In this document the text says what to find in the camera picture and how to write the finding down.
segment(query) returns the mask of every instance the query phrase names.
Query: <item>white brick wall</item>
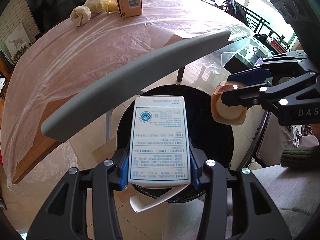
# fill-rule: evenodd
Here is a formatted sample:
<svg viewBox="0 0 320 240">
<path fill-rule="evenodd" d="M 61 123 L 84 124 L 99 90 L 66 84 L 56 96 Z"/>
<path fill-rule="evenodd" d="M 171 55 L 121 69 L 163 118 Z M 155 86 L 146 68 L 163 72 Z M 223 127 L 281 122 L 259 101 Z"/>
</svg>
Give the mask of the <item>white brick wall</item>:
<svg viewBox="0 0 320 240">
<path fill-rule="evenodd" d="M 11 54 L 4 41 L 20 23 L 26 30 L 31 43 L 34 43 L 39 30 L 33 20 L 27 0 L 10 0 L 0 16 L 0 48 L 8 57 L 11 57 Z"/>
</svg>

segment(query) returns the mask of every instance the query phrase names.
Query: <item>logo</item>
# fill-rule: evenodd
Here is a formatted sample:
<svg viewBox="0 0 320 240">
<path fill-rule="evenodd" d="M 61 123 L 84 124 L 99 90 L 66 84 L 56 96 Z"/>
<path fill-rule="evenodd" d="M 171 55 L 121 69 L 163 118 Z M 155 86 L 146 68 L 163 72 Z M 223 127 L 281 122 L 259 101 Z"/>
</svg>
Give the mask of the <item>logo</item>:
<svg viewBox="0 0 320 240">
<path fill-rule="evenodd" d="M 142 112 L 140 115 L 141 122 L 149 122 L 152 118 L 152 114 L 150 112 Z"/>
</svg>

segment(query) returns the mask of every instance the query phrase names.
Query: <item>barcode label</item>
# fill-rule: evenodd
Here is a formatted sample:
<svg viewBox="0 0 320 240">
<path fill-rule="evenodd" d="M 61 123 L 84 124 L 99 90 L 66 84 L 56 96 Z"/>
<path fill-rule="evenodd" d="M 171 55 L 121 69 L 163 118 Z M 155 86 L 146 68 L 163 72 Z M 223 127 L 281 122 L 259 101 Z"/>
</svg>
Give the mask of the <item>barcode label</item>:
<svg viewBox="0 0 320 240">
<path fill-rule="evenodd" d="M 139 7 L 139 0 L 129 0 L 129 8 Z"/>
</svg>

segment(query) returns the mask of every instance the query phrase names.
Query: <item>gray pants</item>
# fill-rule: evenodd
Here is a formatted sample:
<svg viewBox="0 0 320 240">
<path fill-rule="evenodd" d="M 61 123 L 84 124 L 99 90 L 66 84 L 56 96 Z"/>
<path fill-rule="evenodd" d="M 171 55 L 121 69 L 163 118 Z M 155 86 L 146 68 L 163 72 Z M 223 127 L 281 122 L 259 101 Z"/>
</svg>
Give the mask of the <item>gray pants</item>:
<svg viewBox="0 0 320 240">
<path fill-rule="evenodd" d="M 320 170 L 297 171 L 280 165 L 252 171 L 271 196 L 295 238 L 320 203 Z M 168 206 L 162 240 L 195 240 L 204 203 L 193 200 Z M 226 238 L 231 237 L 232 192 L 228 189 Z"/>
</svg>

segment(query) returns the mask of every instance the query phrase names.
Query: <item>white mug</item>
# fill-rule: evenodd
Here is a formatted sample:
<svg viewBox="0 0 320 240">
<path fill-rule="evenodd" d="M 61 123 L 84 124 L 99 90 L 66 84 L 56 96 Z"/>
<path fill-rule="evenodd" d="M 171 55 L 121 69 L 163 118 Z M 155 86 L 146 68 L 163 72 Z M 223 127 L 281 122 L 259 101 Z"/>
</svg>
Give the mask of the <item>white mug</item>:
<svg viewBox="0 0 320 240">
<path fill-rule="evenodd" d="M 250 62 L 252 64 L 255 64 L 260 57 L 265 58 L 265 57 L 269 57 L 270 55 L 270 53 L 266 49 L 264 49 L 262 46 L 259 46 L 259 47 L 254 46 L 252 49 L 254 52 L 254 55 L 250 59 Z"/>
</svg>

